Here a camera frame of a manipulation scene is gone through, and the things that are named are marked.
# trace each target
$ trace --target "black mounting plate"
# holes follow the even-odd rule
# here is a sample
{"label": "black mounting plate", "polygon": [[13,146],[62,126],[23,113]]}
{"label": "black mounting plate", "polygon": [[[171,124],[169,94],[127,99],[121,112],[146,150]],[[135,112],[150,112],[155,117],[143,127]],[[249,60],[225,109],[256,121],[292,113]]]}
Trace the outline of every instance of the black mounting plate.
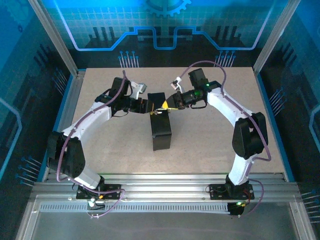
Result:
{"label": "black mounting plate", "polygon": [[[251,200],[253,200],[255,199],[253,187],[251,184],[248,184],[248,187],[249,187],[248,192],[252,190]],[[245,194],[241,194],[237,198],[230,197],[224,184],[210,184],[207,186],[206,192],[210,194],[210,200],[234,200],[234,199],[246,200],[248,199],[248,196]]]}
{"label": "black mounting plate", "polygon": [[[112,191],[112,190],[117,190],[121,189],[121,184],[104,184],[103,188],[100,189],[101,192],[106,192],[106,191]],[[120,191],[118,192],[113,192],[109,194],[105,194],[103,198],[100,200],[107,200],[107,199],[113,199],[113,200],[118,200],[120,198]],[[83,200],[83,199],[91,199],[92,197],[97,197],[98,195],[96,193],[90,192],[83,188],[82,186],[78,186],[78,190],[76,193],[76,199],[78,200]]]}

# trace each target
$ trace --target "gear graphic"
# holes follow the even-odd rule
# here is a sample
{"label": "gear graphic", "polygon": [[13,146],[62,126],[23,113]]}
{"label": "gear graphic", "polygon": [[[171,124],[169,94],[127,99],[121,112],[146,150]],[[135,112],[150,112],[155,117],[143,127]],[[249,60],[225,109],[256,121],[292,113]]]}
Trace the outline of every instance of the gear graphic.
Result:
{"label": "gear graphic", "polygon": [[180,10],[186,10],[186,5],[191,4],[191,0],[145,0],[144,9],[157,17],[173,17],[180,14]]}
{"label": "gear graphic", "polygon": [[5,7],[14,21],[20,25],[28,19],[28,0],[0,0],[0,6]]}

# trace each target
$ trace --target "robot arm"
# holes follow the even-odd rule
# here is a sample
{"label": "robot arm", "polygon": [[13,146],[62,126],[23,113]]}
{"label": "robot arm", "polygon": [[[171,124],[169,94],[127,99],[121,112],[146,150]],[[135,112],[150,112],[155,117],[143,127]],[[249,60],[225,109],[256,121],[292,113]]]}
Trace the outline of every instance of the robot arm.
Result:
{"label": "robot arm", "polygon": [[[122,110],[124,112],[145,114],[154,110],[154,104],[152,102],[139,98],[139,94],[143,94],[147,86],[143,83],[137,84],[127,79],[116,100],[101,107],[117,94],[120,90],[121,83],[122,78],[116,77],[113,80],[112,87],[95,99],[92,107],[83,115],[86,116],[84,119],[83,117],[80,118],[62,132],[54,131],[51,133],[47,149],[48,167],[57,171],[63,145],[69,134],[75,130],[67,142],[61,162],[60,173],[67,175],[87,188],[99,191],[104,189],[105,183],[103,177],[92,171],[86,165],[83,146],[89,141],[91,135],[101,128],[117,111]],[[129,87],[131,94],[126,95]]]}
{"label": "robot arm", "polygon": [[[244,189],[248,188],[248,174],[251,165],[254,158],[264,149],[257,130],[244,112],[254,119],[268,144],[265,116],[261,112],[253,113],[244,108],[226,92],[223,94],[221,90],[222,86],[216,81],[209,82],[201,68],[190,72],[188,75],[194,89],[184,93],[178,91],[173,94],[164,102],[162,109],[182,110],[189,107],[199,109],[205,108],[209,104],[218,109],[228,119],[234,128],[232,147],[235,151],[235,158],[233,167],[226,177],[225,188],[229,196],[236,199],[243,193]],[[171,84],[174,89],[182,89],[178,86],[180,81],[178,77]],[[236,103],[239,108],[232,104],[230,100]],[[196,107],[196,103],[200,101],[204,101],[205,106]]]}

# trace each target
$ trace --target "work surface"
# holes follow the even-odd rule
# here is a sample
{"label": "work surface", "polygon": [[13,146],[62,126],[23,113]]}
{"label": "work surface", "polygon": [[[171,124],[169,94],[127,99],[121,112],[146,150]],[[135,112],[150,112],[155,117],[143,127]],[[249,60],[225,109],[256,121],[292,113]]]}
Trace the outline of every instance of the work surface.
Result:
{"label": "work surface", "polygon": [[[145,83],[147,93],[174,94],[170,86],[184,67],[126,68],[129,80]],[[217,67],[203,67],[209,81],[222,83],[223,73]],[[225,91],[247,109],[266,116],[271,162],[256,161],[253,173],[282,173],[284,167],[270,127],[260,91],[250,67],[225,69]],[[88,68],[85,73],[73,122],[93,104],[95,98],[112,86],[115,77],[122,77],[121,68]],[[186,74],[181,84],[191,90]],[[185,109],[169,114],[172,138],[167,150],[153,151],[150,115],[129,113],[113,117],[84,146],[86,164],[97,173],[228,173],[235,153],[232,148],[233,127],[214,107]],[[267,157],[264,150],[261,154]]]}

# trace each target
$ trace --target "black box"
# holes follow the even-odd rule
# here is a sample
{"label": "black box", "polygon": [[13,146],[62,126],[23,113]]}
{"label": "black box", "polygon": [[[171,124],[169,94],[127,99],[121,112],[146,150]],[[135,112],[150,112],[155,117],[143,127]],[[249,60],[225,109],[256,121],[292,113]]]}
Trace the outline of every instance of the black box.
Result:
{"label": "black box", "polygon": [[[154,109],[159,109],[166,100],[164,92],[148,93],[148,100],[154,103]],[[151,114],[151,131],[153,151],[169,149],[171,143],[171,126],[168,111],[164,110],[161,114]]]}

